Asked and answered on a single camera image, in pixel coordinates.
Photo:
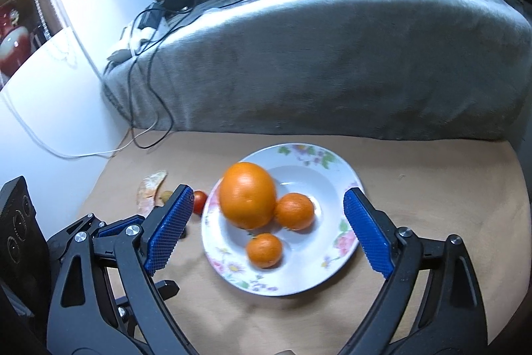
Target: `table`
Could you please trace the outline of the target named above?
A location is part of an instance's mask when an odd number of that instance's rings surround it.
[[[160,132],[143,135],[151,143]],[[136,213],[143,177],[168,170],[162,189],[187,183],[207,193],[232,163],[263,147],[307,142],[339,154],[358,173],[375,208],[396,226],[422,237],[462,236],[480,283],[489,340],[509,321],[528,289],[531,264],[530,207],[517,157],[504,141],[382,141],[339,136],[251,135],[179,132],[148,151],[129,146],[107,164],[81,215],[112,222]],[[118,273],[111,280],[123,294]],[[408,333],[427,271],[420,273],[394,338]],[[178,243],[154,280],[175,280],[180,293],[167,304],[201,355],[335,355],[370,308],[384,279],[361,249],[345,267],[315,289],[281,298],[232,287],[204,256],[200,219]]]

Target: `gray cloth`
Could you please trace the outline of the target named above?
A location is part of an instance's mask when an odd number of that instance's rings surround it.
[[[131,71],[132,108],[165,130],[153,50]],[[104,78],[127,119],[131,64]],[[258,0],[171,35],[150,83],[175,130],[498,139],[531,65],[532,28],[503,0]]]

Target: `cherry tomato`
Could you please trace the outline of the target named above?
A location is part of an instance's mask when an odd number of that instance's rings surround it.
[[[201,215],[206,201],[207,194],[200,190],[194,191],[194,214]]]

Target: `plate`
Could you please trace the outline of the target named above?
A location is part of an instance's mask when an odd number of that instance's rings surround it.
[[[355,171],[334,152],[308,143],[284,143],[257,151],[242,161],[258,164],[275,181],[277,197],[308,196],[316,219],[294,232],[276,222],[252,231],[238,229],[220,211],[219,180],[201,217],[201,237],[207,258],[223,279],[242,290],[265,296],[291,295],[311,289],[336,273],[358,246],[344,216],[347,190],[362,189]],[[283,243],[283,258],[269,269],[249,263],[245,247],[253,235],[270,232]]]

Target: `blue textured pad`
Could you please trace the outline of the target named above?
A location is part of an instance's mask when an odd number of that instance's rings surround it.
[[[124,222],[119,226],[114,227],[103,227],[98,231],[97,238],[103,238],[104,236],[114,236],[118,235],[122,230],[124,230],[129,225],[142,225],[144,222],[144,217],[135,216],[124,220]]]
[[[192,188],[187,187],[148,241],[147,259],[144,263],[144,269],[148,274],[153,276],[157,270],[166,266],[192,215],[193,208],[194,192]]]
[[[351,190],[344,195],[344,214],[373,270],[382,273],[384,278],[388,278],[394,270],[390,244],[362,202]]]

